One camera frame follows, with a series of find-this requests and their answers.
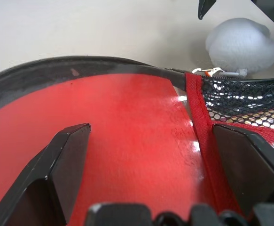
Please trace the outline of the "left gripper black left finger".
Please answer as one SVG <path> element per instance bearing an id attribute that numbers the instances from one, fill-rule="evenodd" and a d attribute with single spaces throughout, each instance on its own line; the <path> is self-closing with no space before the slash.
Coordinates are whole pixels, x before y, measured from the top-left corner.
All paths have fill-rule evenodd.
<path id="1" fill-rule="evenodd" d="M 0 226 L 66 226 L 82 182 L 90 124 L 59 131 L 0 201 Z"/>

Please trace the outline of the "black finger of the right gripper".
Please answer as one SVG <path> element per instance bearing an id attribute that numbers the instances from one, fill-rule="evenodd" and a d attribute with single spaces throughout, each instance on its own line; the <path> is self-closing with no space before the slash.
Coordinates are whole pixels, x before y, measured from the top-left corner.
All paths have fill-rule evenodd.
<path id="1" fill-rule="evenodd" d="M 198 19 L 202 20 L 205 14 L 216 3 L 216 0 L 199 0 L 198 2 Z"/>

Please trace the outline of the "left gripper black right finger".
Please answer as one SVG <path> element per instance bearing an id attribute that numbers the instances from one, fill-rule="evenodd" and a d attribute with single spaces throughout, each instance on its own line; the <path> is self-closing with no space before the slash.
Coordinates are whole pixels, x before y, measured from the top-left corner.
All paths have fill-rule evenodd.
<path id="1" fill-rule="evenodd" d="M 274 147 L 254 131 L 224 124 L 213 126 L 230 188 L 244 214 L 255 204 L 274 203 Z"/>

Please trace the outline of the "white fluffy pompom keychain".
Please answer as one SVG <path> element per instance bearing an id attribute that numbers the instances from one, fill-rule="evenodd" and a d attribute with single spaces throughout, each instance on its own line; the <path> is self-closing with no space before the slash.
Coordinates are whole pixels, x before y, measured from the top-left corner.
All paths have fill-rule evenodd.
<path id="1" fill-rule="evenodd" d="M 274 64 L 270 30 L 247 18 L 233 18 L 219 24 L 207 36 L 205 49 L 214 67 L 194 69 L 195 74 L 244 78 Z"/>

